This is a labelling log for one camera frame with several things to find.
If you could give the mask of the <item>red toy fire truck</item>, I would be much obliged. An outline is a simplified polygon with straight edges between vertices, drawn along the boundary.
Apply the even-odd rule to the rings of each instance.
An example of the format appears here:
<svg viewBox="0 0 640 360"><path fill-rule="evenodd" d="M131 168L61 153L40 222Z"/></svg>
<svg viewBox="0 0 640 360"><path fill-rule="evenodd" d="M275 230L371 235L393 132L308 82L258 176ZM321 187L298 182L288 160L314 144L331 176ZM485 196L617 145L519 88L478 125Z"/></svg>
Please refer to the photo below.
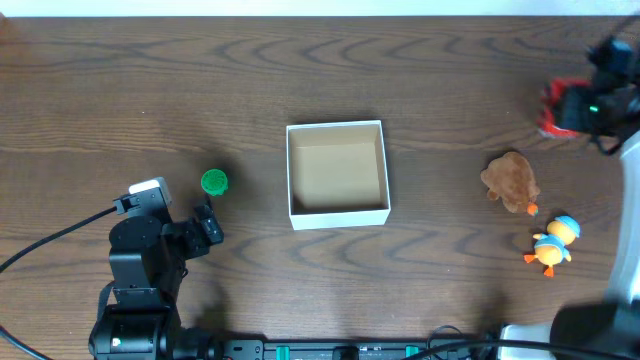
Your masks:
<svg viewBox="0 0 640 360"><path fill-rule="evenodd" d="M571 87L587 88L586 79L575 77L555 77L545 85L541 95L542 110L536 120L543 136L560 139L573 139L579 136L576 130L559 126L560 106L563 97Z"/></svg>

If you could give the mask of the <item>brown plush toy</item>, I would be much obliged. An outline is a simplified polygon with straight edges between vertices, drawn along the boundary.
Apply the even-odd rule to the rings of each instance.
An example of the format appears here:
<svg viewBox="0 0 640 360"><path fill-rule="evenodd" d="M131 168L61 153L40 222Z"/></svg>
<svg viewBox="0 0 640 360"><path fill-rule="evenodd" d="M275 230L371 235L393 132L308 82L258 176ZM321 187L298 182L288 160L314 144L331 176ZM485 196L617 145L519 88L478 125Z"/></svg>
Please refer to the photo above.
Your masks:
<svg viewBox="0 0 640 360"><path fill-rule="evenodd" d="M480 179L487 187L487 198L500 200L508 212L538 214L541 190L529 161L519 152L510 151L492 160L480 172Z"/></svg>

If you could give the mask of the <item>orange duck toy blue hat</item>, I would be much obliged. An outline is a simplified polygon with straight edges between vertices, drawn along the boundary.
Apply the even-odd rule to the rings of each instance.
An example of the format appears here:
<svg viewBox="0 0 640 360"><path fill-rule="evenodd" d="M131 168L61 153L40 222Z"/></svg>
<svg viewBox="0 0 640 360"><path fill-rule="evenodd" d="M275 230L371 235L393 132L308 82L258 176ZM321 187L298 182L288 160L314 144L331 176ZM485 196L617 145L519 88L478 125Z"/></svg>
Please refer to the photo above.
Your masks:
<svg viewBox="0 0 640 360"><path fill-rule="evenodd" d="M534 261L544 266L543 275L553 278L554 268L562 262L571 262L572 257L568 246L581 235L580 224L571 216L562 215L555 217L546 226L544 233L535 233L533 250L523 255L525 263Z"/></svg>

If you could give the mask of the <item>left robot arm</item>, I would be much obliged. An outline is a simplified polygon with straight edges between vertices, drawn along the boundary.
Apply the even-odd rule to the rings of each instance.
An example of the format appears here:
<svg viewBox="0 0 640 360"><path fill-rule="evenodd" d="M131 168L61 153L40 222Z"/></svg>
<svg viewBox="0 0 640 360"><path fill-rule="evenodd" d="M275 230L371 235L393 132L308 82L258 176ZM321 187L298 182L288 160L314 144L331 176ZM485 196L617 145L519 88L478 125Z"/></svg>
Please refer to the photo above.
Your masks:
<svg viewBox="0 0 640 360"><path fill-rule="evenodd" d="M174 222L165 205L126 211L109 233L114 280L101 293L89 337L95 359L220 359L221 343L204 330L184 328L178 293L186 262L209 253L224 233L212 205Z"/></svg>

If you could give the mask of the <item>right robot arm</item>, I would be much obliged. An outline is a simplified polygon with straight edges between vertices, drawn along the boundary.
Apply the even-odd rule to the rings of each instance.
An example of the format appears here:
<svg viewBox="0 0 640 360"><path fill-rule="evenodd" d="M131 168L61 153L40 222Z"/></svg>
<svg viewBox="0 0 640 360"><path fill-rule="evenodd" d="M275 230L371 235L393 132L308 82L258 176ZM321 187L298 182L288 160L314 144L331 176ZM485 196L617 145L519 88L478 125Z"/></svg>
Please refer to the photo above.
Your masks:
<svg viewBox="0 0 640 360"><path fill-rule="evenodd" d="M495 350L495 359L639 359L639 57L627 43L608 35L588 52L595 66L590 80L554 78L544 90L539 130L553 138L589 135L599 151L619 153L623 167L623 207L618 250L605 292L598 303L562 307L551 325L507 325L494 340L467 347L480 358ZM604 148L600 137L616 137ZM530 164L519 152L507 152L480 173L490 200L502 199L512 213L537 215L540 189ZM577 220L557 216L535 233L533 250L523 255L545 266L571 261L567 246L581 236Z"/></svg>

